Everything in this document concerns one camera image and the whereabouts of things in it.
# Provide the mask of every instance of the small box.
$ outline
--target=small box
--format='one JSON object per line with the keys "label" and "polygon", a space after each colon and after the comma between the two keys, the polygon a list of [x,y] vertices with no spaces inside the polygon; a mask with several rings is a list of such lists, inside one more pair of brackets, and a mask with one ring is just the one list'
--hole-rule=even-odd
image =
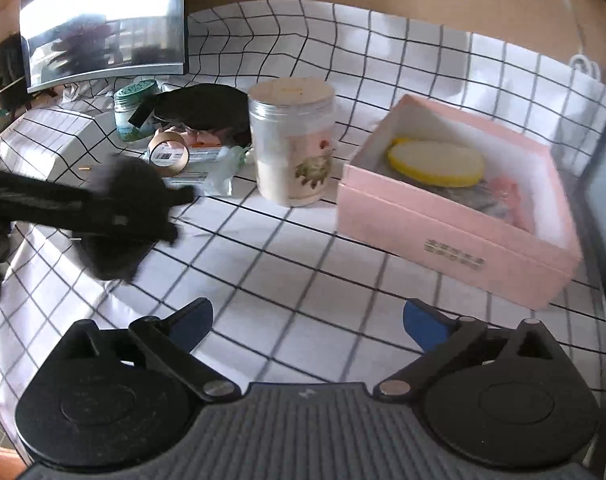
{"label": "small box", "polygon": [[[397,137],[479,150],[487,169],[518,183],[535,234],[394,178]],[[338,232],[528,308],[545,308],[582,260],[549,148],[447,105],[406,95],[345,165]]]}

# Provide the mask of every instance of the tape roll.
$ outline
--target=tape roll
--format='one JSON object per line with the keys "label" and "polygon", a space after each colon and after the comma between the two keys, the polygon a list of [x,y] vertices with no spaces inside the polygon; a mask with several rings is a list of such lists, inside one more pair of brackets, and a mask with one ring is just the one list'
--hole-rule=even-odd
{"label": "tape roll", "polygon": [[[180,159],[173,164],[170,164],[169,166],[157,166],[152,160],[152,155],[154,154],[154,150],[165,142],[178,142],[182,146],[183,152]],[[158,174],[163,177],[178,175],[185,169],[187,163],[190,161],[190,149],[187,147],[187,143],[183,136],[169,130],[157,132],[152,140],[149,141],[147,151],[149,152],[149,163],[154,167]]]}

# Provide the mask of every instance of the grid tablecloth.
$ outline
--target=grid tablecloth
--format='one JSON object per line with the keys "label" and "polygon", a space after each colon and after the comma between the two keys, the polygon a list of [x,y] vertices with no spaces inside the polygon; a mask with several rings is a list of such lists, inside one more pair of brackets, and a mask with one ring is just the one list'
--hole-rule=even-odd
{"label": "grid tablecloth", "polygon": [[[335,86],[330,184],[320,202],[285,208],[259,194],[254,167],[245,166],[233,197],[203,197],[173,211],[180,242],[158,244],[129,285],[89,276],[68,233],[17,223],[0,304],[0,417],[12,440],[17,400],[75,320],[122,328],[200,296],[211,300],[215,321],[194,355],[242,387],[364,381],[371,388],[421,354],[401,321],[404,299],[416,297],[493,326],[541,319],[597,400],[606,400],[606,312],[585,265],[547,310],[533,312],[336,233],[342,165],[403,94],[551,145],[571,189],[604,127],[604,85],[494,38],[323,2],[245,2],[198,12],[188,24],[190,74],[162,78],[165,89],[218,82],[247,90],[289,75]],[[140,156],[120,143],[106,111],[106,92],[129,82],[89,82],[75,88],[77,100],[25,114],[3,134],[0,169],[82,186],[78,167],[112,153]]]}

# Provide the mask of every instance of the round yellow sponge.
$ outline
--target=round yellow sponge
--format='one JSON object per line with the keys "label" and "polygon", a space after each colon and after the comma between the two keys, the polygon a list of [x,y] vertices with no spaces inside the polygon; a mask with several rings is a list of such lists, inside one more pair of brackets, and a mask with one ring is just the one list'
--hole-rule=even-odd
{"label": "round yellow sponge", "polygon": [[470,187],[485,173],[477,150],[433,140],[395,139],[387,160],[396,171],[429,186]]}

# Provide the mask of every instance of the glass jar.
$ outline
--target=glass jar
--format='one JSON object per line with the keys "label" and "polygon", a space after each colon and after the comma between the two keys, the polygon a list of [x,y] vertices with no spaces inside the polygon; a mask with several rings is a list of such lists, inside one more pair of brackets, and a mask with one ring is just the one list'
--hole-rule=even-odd
{"label": "glass jar", "polygon": [[114,117],[118,136],[123,142],[135,142],[153,135],[156,131],[156,121],[150,115],[140,128],[129,123],[129,118],[146,97],[158,93],[158,85],[154,79],[145,79],[127,85],[114,94]]}
{"label": "glass jar", "polygon": [[334,88],[314,78],[279,78],[248,94],[260,193],[283,206],[316,202],[332,169]]}

